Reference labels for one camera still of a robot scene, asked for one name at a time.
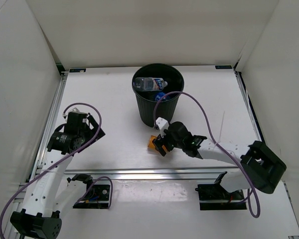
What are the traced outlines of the white orange label bottle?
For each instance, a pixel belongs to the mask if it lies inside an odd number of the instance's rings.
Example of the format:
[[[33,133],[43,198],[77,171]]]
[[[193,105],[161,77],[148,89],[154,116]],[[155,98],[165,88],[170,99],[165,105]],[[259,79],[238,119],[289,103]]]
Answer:
[[[162,91],[168,86],[163,78],[137,77],[132,80],[133,88],[138,92]]]

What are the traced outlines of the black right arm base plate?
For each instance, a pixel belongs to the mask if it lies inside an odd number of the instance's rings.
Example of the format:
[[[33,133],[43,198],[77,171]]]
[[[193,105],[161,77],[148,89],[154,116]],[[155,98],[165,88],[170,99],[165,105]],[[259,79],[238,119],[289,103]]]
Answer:
[[[198,193],[201,211],[230,211],[246,210],[246,202],[242,190],[228,193],[218,184],[198,184],[195,188]]]

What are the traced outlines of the orange juice bottle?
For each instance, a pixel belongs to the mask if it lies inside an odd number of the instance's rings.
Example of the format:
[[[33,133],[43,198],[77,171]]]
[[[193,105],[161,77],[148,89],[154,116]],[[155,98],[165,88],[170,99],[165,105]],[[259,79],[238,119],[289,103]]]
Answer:
[[[148,141],[148,149],[155,150],[155,145],[153,141],[156,139],[156,136],[151,135]]]

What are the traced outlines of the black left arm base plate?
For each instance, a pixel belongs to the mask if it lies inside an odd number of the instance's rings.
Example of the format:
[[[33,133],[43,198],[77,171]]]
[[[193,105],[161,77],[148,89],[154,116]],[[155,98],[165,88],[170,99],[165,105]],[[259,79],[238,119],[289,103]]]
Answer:
[[[96,184],[85,198],[73,206],[73,209],[108,209],[111,201],[111,185]]]

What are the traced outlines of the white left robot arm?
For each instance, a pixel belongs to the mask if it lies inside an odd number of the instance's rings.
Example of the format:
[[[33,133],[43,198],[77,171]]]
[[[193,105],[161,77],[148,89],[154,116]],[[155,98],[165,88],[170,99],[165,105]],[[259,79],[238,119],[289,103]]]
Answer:
[[[31,195],[21,210],[10,217],[13,227],[24,237],[57,238],[65,213],[94,195],[95,179],[88,174],[68,178],[68,187],[57,194],[73,156],[105,136],[89,113],[72,111],[66,118],[66,123],[55,129],[47,144],[42,171],[30,182],[33,185]]]

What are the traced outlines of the blue label water bottle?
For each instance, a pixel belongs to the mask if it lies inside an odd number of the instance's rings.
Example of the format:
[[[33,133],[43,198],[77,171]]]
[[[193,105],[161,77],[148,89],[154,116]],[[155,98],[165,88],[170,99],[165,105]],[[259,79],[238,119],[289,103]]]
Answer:
[[[152,100],[155,102],[158,102],[159,100],[165,102],[170,100],[170,96],[166,96],[166,93],[164,92],[155,92]]]

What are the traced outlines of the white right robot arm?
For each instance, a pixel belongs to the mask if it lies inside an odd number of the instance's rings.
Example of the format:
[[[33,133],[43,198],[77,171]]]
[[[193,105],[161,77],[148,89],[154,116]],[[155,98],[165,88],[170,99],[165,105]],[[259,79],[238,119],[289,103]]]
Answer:
[[[169,123],[163,118],[156,120],[156,127],[159,135],[152,143],[162,156],[178,148],[189,157],[218,160],[239,168],[237,172],[222,173],[215,181],[214,194],[219,199],[249,188],[272,194],[287,169],[285,163],[261,141],[256,140],[247,146],[219,145],[205,136],[192,135],[179,121]]]

